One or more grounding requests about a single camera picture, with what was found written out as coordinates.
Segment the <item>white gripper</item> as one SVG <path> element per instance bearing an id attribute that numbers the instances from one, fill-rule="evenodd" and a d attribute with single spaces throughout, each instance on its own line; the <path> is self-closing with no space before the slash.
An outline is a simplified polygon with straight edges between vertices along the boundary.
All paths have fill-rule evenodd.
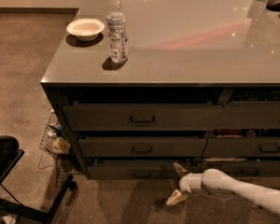
<path id="1" fill-rule="evenodd" d="M 189 173 L 185 167 L 177 162 L 174 163 L 174 168 L 179 176 L 183 176 L 179 180 L 179 187 L 182 192 L 189 194 L 200 194 L 202 192 L 202 174 Z M 175 189 L 167 199 L 166 204 L 172 206 L 184 202 L 187 195 L 181 191 Z"/>

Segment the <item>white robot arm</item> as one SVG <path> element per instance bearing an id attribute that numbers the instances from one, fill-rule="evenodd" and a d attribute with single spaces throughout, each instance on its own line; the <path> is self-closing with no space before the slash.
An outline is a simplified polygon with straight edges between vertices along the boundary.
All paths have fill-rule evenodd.
<path id="1" fill-rule="evenodd" d="M 172 206 L 184 202 L 190 195 L 214 197 L 239 197 L 280 217 L 280 190 L 247 183 L 230 177 L 218 169 L 207 169 L 203 173 L 191 173 L 175 162 L 174 168 L 180 176 L 178 188 L 167 199 Z"/>

